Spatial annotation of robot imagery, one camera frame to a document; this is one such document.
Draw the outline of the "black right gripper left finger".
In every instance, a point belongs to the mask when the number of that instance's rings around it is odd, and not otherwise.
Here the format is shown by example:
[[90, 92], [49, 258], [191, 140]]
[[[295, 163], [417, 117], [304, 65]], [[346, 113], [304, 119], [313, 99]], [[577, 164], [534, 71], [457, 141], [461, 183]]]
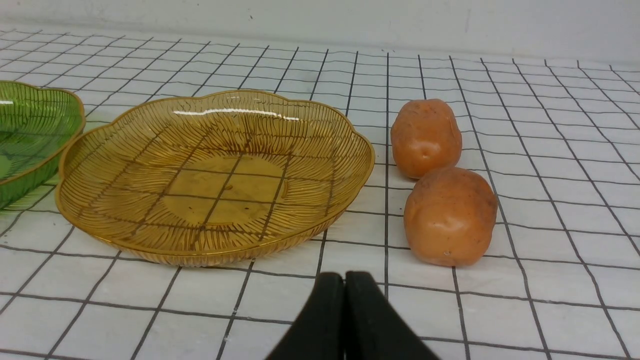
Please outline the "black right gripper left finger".
[[268, 360], [343, 360], [341, 326], [345, 283], [335, 272], [320, 273], [310, 296]]

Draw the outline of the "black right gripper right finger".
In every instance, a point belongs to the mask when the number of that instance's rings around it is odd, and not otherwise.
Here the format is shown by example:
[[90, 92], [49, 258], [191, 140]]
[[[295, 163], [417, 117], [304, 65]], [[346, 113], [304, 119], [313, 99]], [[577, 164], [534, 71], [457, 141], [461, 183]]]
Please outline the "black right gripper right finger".
[[437, 360], [394, 310], [373, 276], [345, 276], [345, 358], [347, 360]]

